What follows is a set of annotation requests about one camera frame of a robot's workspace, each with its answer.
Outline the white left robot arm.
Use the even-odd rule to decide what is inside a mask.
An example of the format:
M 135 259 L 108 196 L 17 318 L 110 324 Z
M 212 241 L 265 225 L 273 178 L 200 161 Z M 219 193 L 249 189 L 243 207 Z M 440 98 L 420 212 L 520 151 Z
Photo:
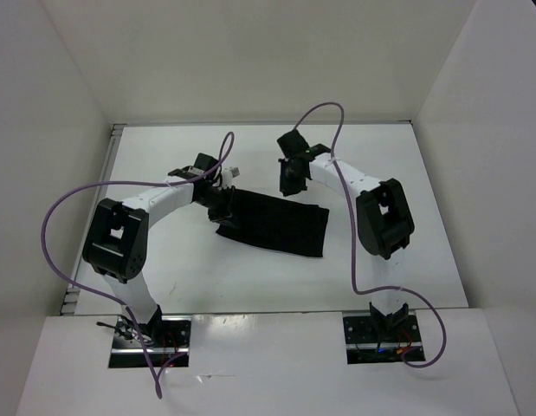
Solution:
M 222 168 L 204 153 L 192 166 L 167 174 L 164 186 L 154 186 L 139 195 L 102 199 L 96 206 L 83 247 L 83 260 L 103 276 L 113 295 L 121 300 L 132 336 L 143 346 L 157 344 L 166 331 L 160 306 L 145 283 L 150 229 L 175 210 L 193 203 L 208 209 L 213 223 L 234 223 L 231 204 L 236 193 L 236 167 Z

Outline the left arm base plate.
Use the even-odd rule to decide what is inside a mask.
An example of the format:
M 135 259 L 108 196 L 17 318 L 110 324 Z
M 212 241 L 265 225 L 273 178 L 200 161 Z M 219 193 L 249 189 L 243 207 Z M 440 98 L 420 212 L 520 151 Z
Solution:
M 98 322 L 98 325 L 113 330 L 113 342 L 108 362 L 109 368 L 147 367 L 144 353 L 132 324 L 119 315 L 115 325 Z M 145 344 L 155 368 L 188 367 L 191 339 L 189 315 L 166 315 L 163 317 L 165 332 L 154 341 L 145 335 Z

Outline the black skirt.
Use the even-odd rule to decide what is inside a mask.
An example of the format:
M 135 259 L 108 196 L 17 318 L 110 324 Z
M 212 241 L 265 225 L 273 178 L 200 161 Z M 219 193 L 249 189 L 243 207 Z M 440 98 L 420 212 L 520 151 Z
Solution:
M 232 217 L 216 234 L 238 243 L 310 258 L 322 258 L 330 211 L 319 205 L 235 190 Z

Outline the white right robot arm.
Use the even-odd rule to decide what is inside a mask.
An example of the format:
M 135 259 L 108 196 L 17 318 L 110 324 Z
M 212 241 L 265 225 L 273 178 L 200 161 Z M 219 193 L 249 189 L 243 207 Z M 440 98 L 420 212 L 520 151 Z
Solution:
M 397 291 L 404 280 L 404 250 L 415 230 L 401 183 L 361 172 L 329 147 L 309 145 L 296 129 L 283 134 L 277 144 L 283 153 L 280 192 L 285 197 L 305 191 L 310 180 L 337 192 L 352 210 L 354 241 L 370 255 L 376 286 L 388 288 L 371 293 L 370 330 L 380 341 L 390 340 L 409 313 Z

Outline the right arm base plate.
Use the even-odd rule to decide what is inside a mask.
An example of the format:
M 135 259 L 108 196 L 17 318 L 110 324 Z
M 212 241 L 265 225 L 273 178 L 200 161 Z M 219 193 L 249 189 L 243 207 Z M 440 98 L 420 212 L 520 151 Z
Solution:
M 425 361 L 417 318 L 407 303 L 383 316 L 374 307 L 368 312 L 342 316 L 347 363 L 374 364 Z

